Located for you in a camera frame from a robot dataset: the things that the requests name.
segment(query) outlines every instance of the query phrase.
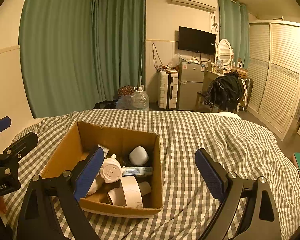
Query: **white suitcase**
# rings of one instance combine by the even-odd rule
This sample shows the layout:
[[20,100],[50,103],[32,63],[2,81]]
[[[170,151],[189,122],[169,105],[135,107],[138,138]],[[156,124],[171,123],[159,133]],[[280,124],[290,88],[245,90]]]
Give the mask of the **white suitcase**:
[[166,110],[177,107],[178,72],[166,73],[160,71],[158,88],[158,106]]

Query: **green curtain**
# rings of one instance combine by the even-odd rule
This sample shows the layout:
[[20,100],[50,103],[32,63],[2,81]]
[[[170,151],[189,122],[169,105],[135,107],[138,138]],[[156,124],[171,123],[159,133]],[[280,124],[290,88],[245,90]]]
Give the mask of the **green curtain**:
[[92,109],[137,85],[144,13],[145,0],[25,0],[20,60],[34,117]]
[[35,117],[93,108],[91,0],[26,0],[19,44],[26,95]]
[[120,87],[139,83],[145,0],[92,0],[91,4],[98,96],[101,101],[113,100]]
[[241,58],[248,68],[250,51],[249,14],[247,7],[231,0],[219,0],[220,40],[227,39],[234,49],[234,62]]

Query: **wardrobe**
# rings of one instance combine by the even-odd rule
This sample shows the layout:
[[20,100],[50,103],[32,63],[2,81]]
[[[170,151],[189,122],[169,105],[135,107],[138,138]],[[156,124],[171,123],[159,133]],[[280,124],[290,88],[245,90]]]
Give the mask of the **wardrobe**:
[[254,84],[248,111],[283,140],[300,107],[300,24],[262,20],[249,25],[248,78]]

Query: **black jacket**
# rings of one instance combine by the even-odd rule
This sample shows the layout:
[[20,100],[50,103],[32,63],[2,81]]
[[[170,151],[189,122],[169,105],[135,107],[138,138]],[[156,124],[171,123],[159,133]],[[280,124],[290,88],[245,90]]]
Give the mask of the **black jacket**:
[[204,99],[204,104],[219,106],[219,109],[223,111],[228,108],[229,112],[237,109],[237,104],[244,93],[242,81],[238,77],[239,75],[235,71],[212,81]]

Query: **bed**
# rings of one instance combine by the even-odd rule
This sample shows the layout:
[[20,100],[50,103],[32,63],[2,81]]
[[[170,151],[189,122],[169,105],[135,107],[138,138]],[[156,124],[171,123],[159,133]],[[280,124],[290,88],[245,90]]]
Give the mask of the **bed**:
[[[21,189],[5,196],[7,218],[16,233],[18,213],[29,180],[40,174],[53,150],[76,121],[157,133],[160,137],[164,208],[149,219],[115,218],[85,212],[101,239],[196,239],[215,214],[213,199],[194,163],[194,153],[205,148],[214,161],[242,178],[269,180],[280,218],[282,239],[300,225],[300,179],[297,169],[265,127],[234,117],[185,111],[87,110],[49,117],[32,125],[14,141],[33,131],[38,146],[20,161]],[[242,215],[241,199],[227,238],[236,232]],[[73,236],[54,199],[66,237]]]

